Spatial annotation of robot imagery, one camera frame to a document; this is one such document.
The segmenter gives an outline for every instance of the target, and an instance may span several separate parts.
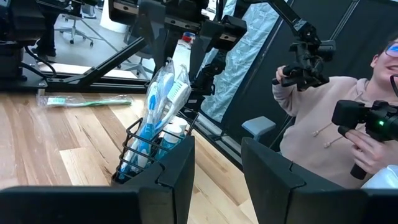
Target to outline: green toothbrush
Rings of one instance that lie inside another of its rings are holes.
[[[67,103],[66,98],[50,97],[47,106],[83,107],[83,106],[103,106],[103,105],[131,105],[131,99],[126,100],[94,100],[84,103]]]

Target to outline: beige hoodie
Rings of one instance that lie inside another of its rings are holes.
[[[282,155],[343,187],[362,186],[370,175],[358,180],[349,174],[354,165],[350,152],[353,143],[337,132],[331,117],[338,100],[355,100],[372,106],[373,101],[365,94],[367,84],[365,78],[331,77],[330,83],[303,92],[297,91],[296,86],[273,86],[275,100],[289,115],[296,117],[280,144]],[[364,132],[364,124],[358,124],[356,129]],[[386,144],[398,147],[395,141]]]

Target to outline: small white bottle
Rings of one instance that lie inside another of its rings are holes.
[[[175,116],[171,123],[172,124],[176,124],[176,125],[178,125],[181,128],[181,130],[182,130],[181,137],[184,138],[185,137],[185,130],[186,130],[187,126],[188,126],[188,122],[185,119],[183,119],[183,118]]]
[[[181,134],[183,133],[183,131],[181,130],[181,128],[178,125],[175,124],[168,124],[166,125],[166,127],[164,128],[165,131],[174,134],[176,136],[181,136]],[[169,133],[165,133],[162,142],[160,143],[160,146],[166,148],[166,149],[172,149],[174,148],[174,146],[176,146],[179,142],[180,142],[180,138],[173,136]],[[155,159],[159,160],[162,157],[164,157],[164,155],[166,155],[165,150],[163,149],[159,149],[159,151],[157,152]]]

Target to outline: hoodie drawstring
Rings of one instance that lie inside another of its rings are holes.
[[[358,94],[358,96],[356,96],[356,97],[354,98],[354,101],[357,100],[359,97],[361,97],[362,94],[363,94],[363,92],[360,92],[360,93]],[[314,132],[312,133],[312,136],[313,136],[313,137],[317,137],[323,130],[325,130],[326,128],[328,128],[328,127],[331,126],[332,124],[333,124],[333,123],[330,122],[330,123],[328,123],[327,125],[325,125],[324,127],[322,127],[321,129],[319,129],[319,130],[317,130],[317,131],[314,131]],[[357,129],[357,130],[358,130],[358,129],[361,129],[363,126],[364,126],[364,124],[363,124],[363,125],[360,125],[360,126],[359,126],[358,128],[356,128],[356,129]],[[330,142],[326,142],[326,143],[323,144],[323,147],[324,147],[325,149],[326,149],[326,148],[329,148],[334,142],[340,140],[340,139],[343,138],[343,137],[344,137],[344,136],[340,136],[340,137],[338,137],[338,138],[336,138],[336,139],[334,139],[334,140],[332,140],[332,141],[330,141]]]

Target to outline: wooden surface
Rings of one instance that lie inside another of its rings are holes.
[[[73,72],[66,65],[57,68]],[[34,95],[1,94],[0,187],[109,185],[125,129],[142,114],[145,96],[131,97],[131,106],[41,108]],[[193,135],[196,165],[188,223],[257,223],[242,172],[200,134]]]

